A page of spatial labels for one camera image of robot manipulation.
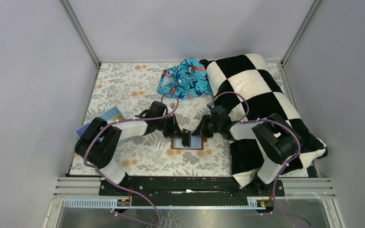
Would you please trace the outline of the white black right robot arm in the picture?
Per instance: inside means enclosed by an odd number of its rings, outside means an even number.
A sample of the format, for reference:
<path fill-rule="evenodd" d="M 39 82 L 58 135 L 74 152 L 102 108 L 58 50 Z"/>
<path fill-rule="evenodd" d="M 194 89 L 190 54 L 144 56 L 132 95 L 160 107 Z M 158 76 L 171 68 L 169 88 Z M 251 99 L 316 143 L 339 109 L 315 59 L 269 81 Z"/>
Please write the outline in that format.
<path fill-rule="evenodd" d="M 233 121 L 222 106 L 204 115 L 193 136 L 212 138 L 214 134 L 231 142 L 231 173 L 241 187 L 255 177 L 254 191 L 261 196 L 272 190 L 272 182 L 299 155 L 302 137 L 277 113 L 265 119 Z"/>

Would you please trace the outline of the brown leather card holder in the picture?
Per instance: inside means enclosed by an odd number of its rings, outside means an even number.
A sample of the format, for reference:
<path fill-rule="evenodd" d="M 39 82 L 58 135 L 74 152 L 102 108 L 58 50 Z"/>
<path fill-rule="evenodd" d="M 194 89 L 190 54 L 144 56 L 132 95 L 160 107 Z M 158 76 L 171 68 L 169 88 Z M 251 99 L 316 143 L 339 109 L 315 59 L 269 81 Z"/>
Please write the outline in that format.
<path fill-rule="evenodd" d="M 207 138 L 193 136 L 192 131 L 182 130 L 182 137 L 171 138 L 171 149 L 174 150 L 203 150 Z"/>

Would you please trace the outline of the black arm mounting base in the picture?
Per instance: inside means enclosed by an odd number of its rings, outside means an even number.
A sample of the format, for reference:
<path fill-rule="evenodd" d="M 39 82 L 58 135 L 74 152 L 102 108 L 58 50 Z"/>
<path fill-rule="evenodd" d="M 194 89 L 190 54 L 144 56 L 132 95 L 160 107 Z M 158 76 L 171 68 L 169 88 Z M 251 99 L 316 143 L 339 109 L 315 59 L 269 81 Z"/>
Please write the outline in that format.
<path fill-rule="evenodd" d="M 285 196 L 282 181 L 254 180 L 241 188 L 233 177 L 127 176 L 120 186 L 145 195 L 156 207 L 239 207 L 248 206 L 249 197 Z"/>

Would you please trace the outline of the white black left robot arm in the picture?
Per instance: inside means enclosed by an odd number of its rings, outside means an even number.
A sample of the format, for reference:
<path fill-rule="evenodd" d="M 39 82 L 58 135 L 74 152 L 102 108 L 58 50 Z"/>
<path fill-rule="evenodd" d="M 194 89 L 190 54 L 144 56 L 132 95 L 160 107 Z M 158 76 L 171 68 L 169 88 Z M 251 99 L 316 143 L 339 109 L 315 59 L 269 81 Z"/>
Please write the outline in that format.
<path fill-rule="evenodd" d="M 191 144 L 188 131 L 180 129 L 175 114 L 167 111 L 166 104 L 154 101 L 149 109 L 133 119 L 109 123 L 103 118 L 94 118 L 77 141 L 75 152 L 110 183 L 110 189 L 116 195 L 123 195 L 128 191 L 124 179 L 127 174 L 113 161 L 117 146 L 132 137 L 154 131 L 161 131 L 165 138 L 180 138 L 184 146 Z"/>

